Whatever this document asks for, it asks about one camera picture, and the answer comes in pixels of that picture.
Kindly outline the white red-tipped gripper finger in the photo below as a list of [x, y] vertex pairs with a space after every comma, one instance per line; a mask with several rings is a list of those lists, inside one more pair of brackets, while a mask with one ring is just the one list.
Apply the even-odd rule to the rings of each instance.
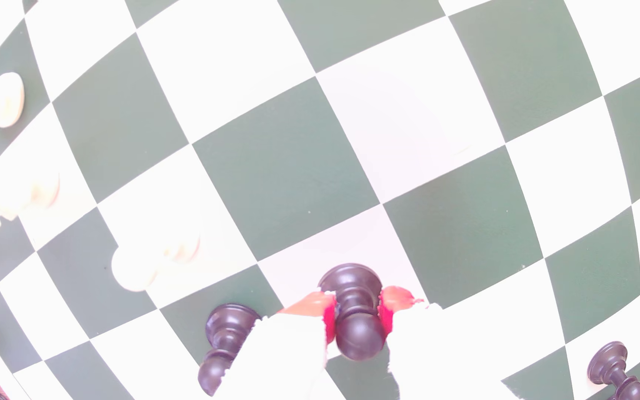
[[334, 292], [311, 292], [254, 323], [215, 399], [309, 399], [335, 337]]
[[406, 288], [380, 292], [380, 320], [387, 329], [387, 370], [400, 399], [507, 399], [509, 389], [485, 369], [474, 372], [478, 357], [468, 353], [448, 327], [436, 303], [414, 297]]

